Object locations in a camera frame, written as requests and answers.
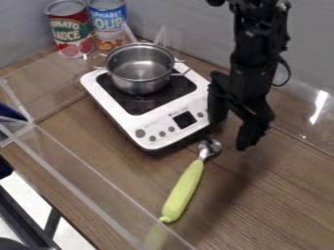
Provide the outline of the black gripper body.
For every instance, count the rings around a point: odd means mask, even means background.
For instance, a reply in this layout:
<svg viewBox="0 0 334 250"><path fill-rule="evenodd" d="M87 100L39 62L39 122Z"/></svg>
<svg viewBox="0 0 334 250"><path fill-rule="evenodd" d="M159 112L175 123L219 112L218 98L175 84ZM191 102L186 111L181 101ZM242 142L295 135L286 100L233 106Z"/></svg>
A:
<svg viewBox="0 0 334 250"><path fill-rule="evenodd" d="M269 115L274 120L275 115L266 100L274 73L275 64L271 62L257 67L233 63L230 74L218 70L210 72L210 84L217 84L226 92L229 111L233 111L239 118L242 115L253 114Z"/></svg>

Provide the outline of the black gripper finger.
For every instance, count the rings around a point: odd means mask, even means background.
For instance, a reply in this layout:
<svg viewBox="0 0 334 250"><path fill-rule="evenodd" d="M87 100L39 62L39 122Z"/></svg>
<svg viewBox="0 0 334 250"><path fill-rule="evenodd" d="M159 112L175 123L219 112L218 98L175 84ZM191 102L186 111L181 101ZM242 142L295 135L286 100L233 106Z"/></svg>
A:
<svg viewBox="0 0 334 250"><path fill-rule="evenodd" d="M242 115L241 119L243 120L243 125L241 126L237 138L237 149L243 151L250 146L254 146L266 135L273 117L269 115L258 116L250 114Z"/></svg>
<svg viewBox="0 0 334 250"><path fill-rule="evenodd" d="M211 124L219 124L229 114L229 97L226 92L214 83L207 89L207 115Z"/></svg>

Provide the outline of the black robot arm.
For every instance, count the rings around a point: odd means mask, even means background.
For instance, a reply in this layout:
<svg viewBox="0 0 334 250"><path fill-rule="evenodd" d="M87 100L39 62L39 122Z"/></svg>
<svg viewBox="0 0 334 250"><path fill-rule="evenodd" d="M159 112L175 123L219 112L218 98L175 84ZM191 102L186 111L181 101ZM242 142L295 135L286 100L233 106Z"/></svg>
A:
<svg viewBox="0 0 334 250"><path fill-rule="evenodd" d="M275 118L266 101L277 85L277 68L287 66L281 53L287 50L290 35L289 0L206 0L213 7L230 7L234 14L235 49L230 57L230 72L214 70L207 89L209 122L215 125L235 113L243 120L237 149L254 146Z"/></svg>

